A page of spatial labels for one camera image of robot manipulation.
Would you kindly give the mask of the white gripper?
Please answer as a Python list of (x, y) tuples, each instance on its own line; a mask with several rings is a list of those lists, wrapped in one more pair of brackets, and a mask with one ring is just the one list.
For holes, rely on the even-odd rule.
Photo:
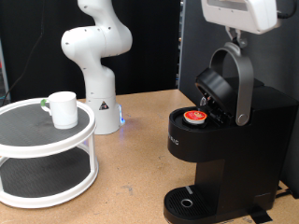
[(259, 35), (278, 22), (276, 0), (201, 0), (201, 4), (206, 21), (226, 26), (230, 40), (241, 49), (248, 45), (242, 31)]

